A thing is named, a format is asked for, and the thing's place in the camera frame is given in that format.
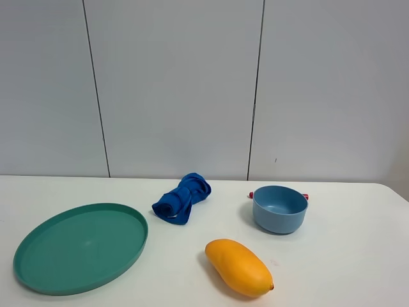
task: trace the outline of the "bowl rim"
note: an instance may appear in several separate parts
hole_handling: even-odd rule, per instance
[[[264,206],[260,205],[260,204],[256,201],[256,193],[257,193],[257,191],[259,191],[259,190],[261,190],[261,189],[271,188],[271,187],[279,187],[279,188],[282,188],[282,189],[287,189],[287,190],[291,190],[291,191],[293,191],[293,192],[296,192],[296,193],[299,194],[301,197],[303,197],[303,199],[305,200],[305,208],[302,209],[301,211],[298,211],[298,212],[295,212],[295,213],[286,213],[286,214],[279,213],[279,212],[274,212],[274,211],[271,211],[271,210],[267,210]],[[264,211],[267,211],[267,212],[273,213],[273,214],[277,214],[277,215],[279,215],[279,216],[294,216],[294,215],[296,215],[296,214],[300,214],[300,213],[303,213],[304,211],[306,211],[307,208],[308,208],[309,202],[308,202],[307,198],[305,198],[302,193],[300,193],[300,192],[298,192],[297,190],[294,190],[294,189],[292,189],[292,188],[290,188],[290,187],[284,187],[283,185],[264,185],[263,187],[259,187],[258,189],[256,189],[256,190],[253,192],[253,204],[256,204],[259,208],[263,209]]]

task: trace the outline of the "blue cloth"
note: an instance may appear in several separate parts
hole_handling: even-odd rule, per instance
[[[184,225],[189,220],[192,205],[206,199],[212,188],[197,173],[190,173],[181,179],[178,187],[164,194],[152,205],[154,213],[171,224]]]

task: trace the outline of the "white table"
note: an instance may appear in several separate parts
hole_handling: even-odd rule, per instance
[[[151,204],[178,180],[0,177],[0,306],[408,306],[409,203],[379,184],[209,181],[185,226],[168,224]],[[249,191],[268,184],[310,196],[304,224],[291,235],[252,221]],[[136,263],[111,283],[52,297],[21,287],[12,273],[21,240],[53,215],[80,205],[115,202],[149,224]],[[275,289],[255,301],[232,292],[207,262],[218,238],[241,242],[271,270]]]

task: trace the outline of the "teal plastic plate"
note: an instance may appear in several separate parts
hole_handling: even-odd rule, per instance
[[[42,223],[21,242],[14,273],[23,285],[43,294],[89,291],[129,269],[147,236],[145,218],[128,206],[74,208]]]

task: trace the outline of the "wall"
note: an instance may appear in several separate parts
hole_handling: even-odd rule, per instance
[[[245,180],[262,0],[85,0],[114,177]]]
[[[409,174],[408,10],[399,0],[266,0],[251,180]]]
[[[263,0],[85,0],[114,177],[247,177]],[[409,198],[408,1],[266,0],[249,178]],[[82,1],[0,4],[0,174],[108,176]]]
[[[0,174],[108,175],[80,0],[1,1]]]

